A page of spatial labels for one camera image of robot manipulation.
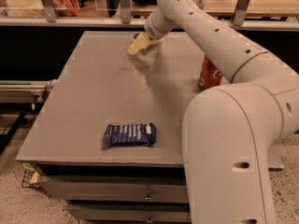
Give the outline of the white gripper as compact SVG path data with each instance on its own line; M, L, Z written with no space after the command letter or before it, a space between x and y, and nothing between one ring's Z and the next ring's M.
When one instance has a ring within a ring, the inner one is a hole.
M150 45L150 40L158 40L165 37L177 24L169 20L159 8L156 8L147 18L144 24L145 32L134 35L133 42L128 49L130 55L136 55L142 49Z

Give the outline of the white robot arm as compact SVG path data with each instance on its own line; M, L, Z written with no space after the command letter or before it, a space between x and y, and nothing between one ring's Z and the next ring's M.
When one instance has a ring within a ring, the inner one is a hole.
M180 27L228 81L197 94L182 121L192 224L277 224L269 149L299 128L299 75L202 7L157 0L129 52Z

